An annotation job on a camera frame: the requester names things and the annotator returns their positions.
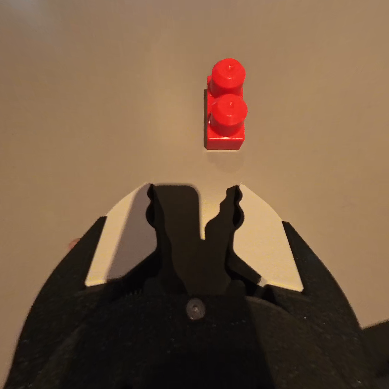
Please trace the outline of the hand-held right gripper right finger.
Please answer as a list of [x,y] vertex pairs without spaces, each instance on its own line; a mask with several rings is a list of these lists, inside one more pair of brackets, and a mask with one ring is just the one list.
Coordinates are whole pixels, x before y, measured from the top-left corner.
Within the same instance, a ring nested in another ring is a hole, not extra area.
[[304,289],[280,216],[243,184],[205,190],[205,257],[254,285]]

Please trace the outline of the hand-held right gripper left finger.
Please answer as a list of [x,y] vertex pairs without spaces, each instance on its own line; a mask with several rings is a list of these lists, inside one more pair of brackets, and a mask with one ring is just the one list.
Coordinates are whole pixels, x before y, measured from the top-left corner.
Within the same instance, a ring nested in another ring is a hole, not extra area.
[[150,183],[139,186],[106,214],[85,286],[122,278],[156,250],[157,234],[146,216],[150,188]]

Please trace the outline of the red two-stud toy block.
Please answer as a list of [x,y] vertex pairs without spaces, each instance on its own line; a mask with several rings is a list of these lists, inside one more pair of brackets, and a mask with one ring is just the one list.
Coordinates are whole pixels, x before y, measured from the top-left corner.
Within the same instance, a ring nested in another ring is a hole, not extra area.
[[245,80],[246,70],[234,58],[225,58],[213,66],[204,93],[206,150],[238,151],[243,145],[248,113]]

